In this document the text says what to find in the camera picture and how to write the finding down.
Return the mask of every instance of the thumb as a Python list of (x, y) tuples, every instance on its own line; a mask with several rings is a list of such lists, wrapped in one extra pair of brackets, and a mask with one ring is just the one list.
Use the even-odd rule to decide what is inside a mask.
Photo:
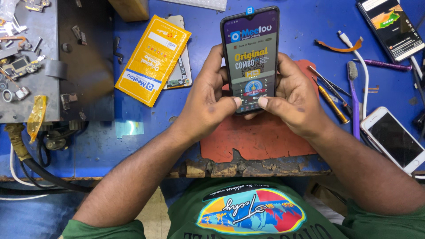
[(288, 113), (293, 109), (291, 103), (280, 97), (260, 97), (258, 105), (264, 110), (279, 116), (284, 121)]
[(242, 105), (242, 100), (239, 97), (222, 97), (215, 103), (215, 109), (217, 109), (216, 120), (221, 122), (227, 116), (232, 115), (239, 106)]

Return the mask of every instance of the phone screen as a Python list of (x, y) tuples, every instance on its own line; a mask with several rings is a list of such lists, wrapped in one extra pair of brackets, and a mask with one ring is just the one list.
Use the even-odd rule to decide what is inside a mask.
[(394, 59), (400, 61), (423, 48), (421, 37), (397, 0), (367, 0), (361, 4)]
[(423, 152), (416, 141), (388, 113), (368, 131), (403, 168)]
[(226, 21), (223, 25), (233, 95), (242, 99), (236, 113), (258, 109), (258, 98), (275, 94), (279, 16), (276, 10)]

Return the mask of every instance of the black phone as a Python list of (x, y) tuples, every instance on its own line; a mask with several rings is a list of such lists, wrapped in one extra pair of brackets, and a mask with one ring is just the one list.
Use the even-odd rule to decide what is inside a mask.
[(359, 0), (357, 7), (393, 62), (400, 62), (425, 47), (397, 0)]
[(279, 16), (279, 8), (270, 6), (226, 17), (220, 23), (229, 89), (242, 99), (236, 115), (260, 111), (258, 98), (275, 96)]

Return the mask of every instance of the blue plastic clip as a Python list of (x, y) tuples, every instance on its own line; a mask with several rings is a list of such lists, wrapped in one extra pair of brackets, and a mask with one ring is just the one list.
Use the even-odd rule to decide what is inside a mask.
[(249, 6), (247, 7), (246, 11), (245, 11), (245, 15), (249, 15), (249, 14), (253, 14), (254, 13), (254, 8)]

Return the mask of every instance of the blue table surface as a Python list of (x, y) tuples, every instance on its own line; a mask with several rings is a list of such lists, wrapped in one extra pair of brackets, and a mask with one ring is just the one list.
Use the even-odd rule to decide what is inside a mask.
[[(340, 87), (349, 90), (346, 76), (346, 63), (354, 58), (351, 53), (336, 53), (315, 45), (314, 39), (326, 42), (330, 46), (346, 48), (337, 32), (345, 32), (352, 42), (360, 36), (364, 42), (359, 50), (364, 59), (375, 59), (390, 62), (373, 32), (369, 29), (363, 16), (355, 6), (355, 1), (338, 0), (228, 0), (225, 12), (198, 8), (160, 0), (150, 0), (150, 16), (182, 15), (186, 30), (192, 33), (188, 42), (190, 66), (193, 79), (198, 75), (210, 48), (221, 43), (220, 21), (226, 16), (245, 12), (246, 7), (255, 9), (277, 5), (280, 8), (280, 42), (279, 51), (288, 54), (293, 60), (307, 59), (316, 64), (319, 72)], [(402, 0), (401, 6), (414, 25), (418, 24), (425, 13), (422, 0)], [(135, 46), (142, 36), (148, 21), (125, 23), (115, 14), (114, 36), (121, 38), (118, 51), (124, 54), (122, 65), (114, 58), (114, 79), (120, 76)], [(418, 29), (425, 39), (425, 24)], [(421, 55), (416, 59), (421, 62)], [(418, 131), (411, 121), (424, 108), (419, 92), (413, 87), (412, 72), (393, 71), (384, 68), (368, 67), (369, 87), (380, 86), (379, 93), (369, 94), (367, 110), (372, 112), (379, 106), (387, 107), (390, 112), (412, 133), (418, 137)], [(364, 73), (359, 66), (359, 78), (355, 81), (359, 101), (363, 101)], [(144, 134), (116, 138), (114, 122), (90, 122), (88, 129), (73, 138), (72, 146), (67, 150), (53, 151), (52, 164), (47, 169), (59, 177), (94, 177), (104, 176), (126, 156), (143, 146), (150, 139), (170, 126), (169, 119), (178, 116), (191, 88), (173, 89), (160, 93), (155, 105), (150, 108), (132, 97), (115, 90), (115, 115), (120, 121), (131, 120), (144, 123)], [(418, 103), (411, 105), (413, 97)], [(327, 114), (337, 123), (339, 121), (329, 106), (320, 99)], [(350, 131), (350, 125), (341, 125)], [(10, 141), (4, 125), (0, 125), (0, 176), (11, 177), (9, 170)], [(25, 141), (28, 135), (23, 133)], [(34, 145), (29, 145), (30, 153), (35, 156)], [(200, 154), (199, 145), (186, 151), (180, 161), (196, 160)], [(18, 176), (23, 177), (19, 167)], [(326, 163), (311, 162), (307, 169), (314, 171), (328, 169)]]

